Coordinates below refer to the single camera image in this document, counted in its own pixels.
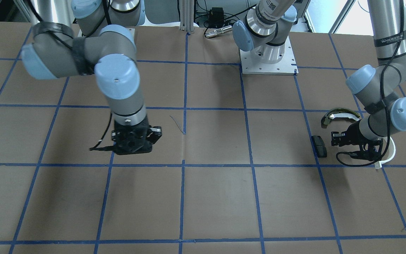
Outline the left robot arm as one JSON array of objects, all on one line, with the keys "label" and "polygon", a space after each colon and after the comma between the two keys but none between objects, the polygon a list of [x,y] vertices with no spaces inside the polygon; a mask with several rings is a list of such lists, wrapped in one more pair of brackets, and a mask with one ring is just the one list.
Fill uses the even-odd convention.
[{"label": "left robot arm", "polygon": [[[261,0],[233,24],[237,47],[249,52],[283,48],[297,17],[293,0]],[[345,152],[353,159],[379,161],[388,151],[391,135],[406,131],[406,97],[395,88],[406,81],[406,7],[403,0],[369,0],[377,67],[365,65],[345,83],[363,104],[368,116],[344,132],[332,132],[332,146],[358,145]]]}]

